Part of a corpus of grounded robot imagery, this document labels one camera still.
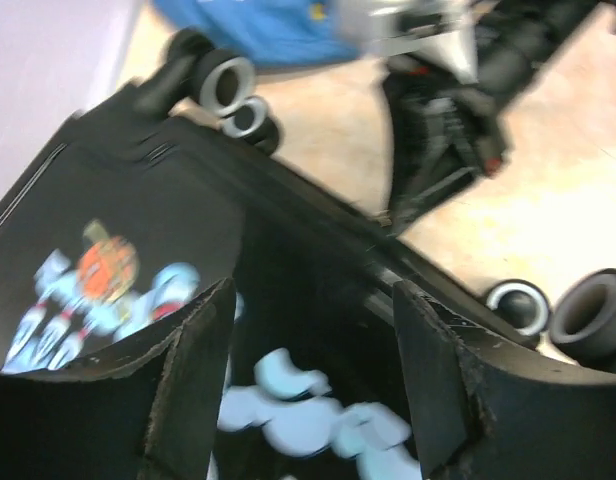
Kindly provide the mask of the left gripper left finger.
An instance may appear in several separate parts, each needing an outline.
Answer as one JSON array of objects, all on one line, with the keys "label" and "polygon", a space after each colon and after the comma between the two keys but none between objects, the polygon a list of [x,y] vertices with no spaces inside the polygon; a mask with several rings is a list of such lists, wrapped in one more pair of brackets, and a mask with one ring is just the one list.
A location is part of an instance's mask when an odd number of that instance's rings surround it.
[{"label": "left gripper left finger", "polygon": [[202,479],[235,309],[223,280],[56,370],[0,374],[0,479]]}]

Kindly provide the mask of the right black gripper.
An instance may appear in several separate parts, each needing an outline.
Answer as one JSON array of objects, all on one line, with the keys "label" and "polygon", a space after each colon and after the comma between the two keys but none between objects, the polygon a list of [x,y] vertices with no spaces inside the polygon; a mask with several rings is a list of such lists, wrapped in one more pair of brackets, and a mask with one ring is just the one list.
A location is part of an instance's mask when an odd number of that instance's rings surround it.
[{"label": "right black gripper", "polygon": [[507,160],[500,107],[476,85],[407,55],[385,61],[381,86],[392,125],[392,180],[386,216],[394,235],[491,178]]}]

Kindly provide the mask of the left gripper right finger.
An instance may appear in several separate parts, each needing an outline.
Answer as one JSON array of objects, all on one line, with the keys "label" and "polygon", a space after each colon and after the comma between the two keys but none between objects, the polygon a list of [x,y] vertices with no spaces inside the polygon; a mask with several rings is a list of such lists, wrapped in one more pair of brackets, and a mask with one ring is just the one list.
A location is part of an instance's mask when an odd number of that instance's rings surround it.
[{"label": "left gripper right finger", "polygon": [[616,374],[545,357],[393,288],[427,479],[616,479]]}]

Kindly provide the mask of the light blue Pikachu shirt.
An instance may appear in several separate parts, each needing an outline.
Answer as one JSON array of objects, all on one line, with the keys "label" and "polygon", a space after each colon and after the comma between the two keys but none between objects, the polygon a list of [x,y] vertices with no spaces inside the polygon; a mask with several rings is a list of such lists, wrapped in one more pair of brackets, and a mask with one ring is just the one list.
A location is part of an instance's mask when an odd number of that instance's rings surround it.
[{"label": "light blue Pikachu shirt", "polygon": [[214,45],[263,69],[320,66],[360,56],[336,32],[332,1],[163,0],[154,6],[174,27],[197,29]]}]

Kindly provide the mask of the black suitcase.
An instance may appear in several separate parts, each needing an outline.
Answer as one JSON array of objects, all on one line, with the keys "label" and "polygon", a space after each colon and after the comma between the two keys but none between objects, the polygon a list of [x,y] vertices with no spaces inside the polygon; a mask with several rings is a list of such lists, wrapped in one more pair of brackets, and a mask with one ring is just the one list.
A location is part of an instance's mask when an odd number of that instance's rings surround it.
[{"label": "black suitcase", "polygon": [[165,64],[68,119],[0,202],[0,374],[56,371],[223,280],[235,309],[208,476],[427,479],[393,288],[545,357],[616,374],[616,270],[556,309],[486,301],[282,165],[251,63],[186,29]]}]

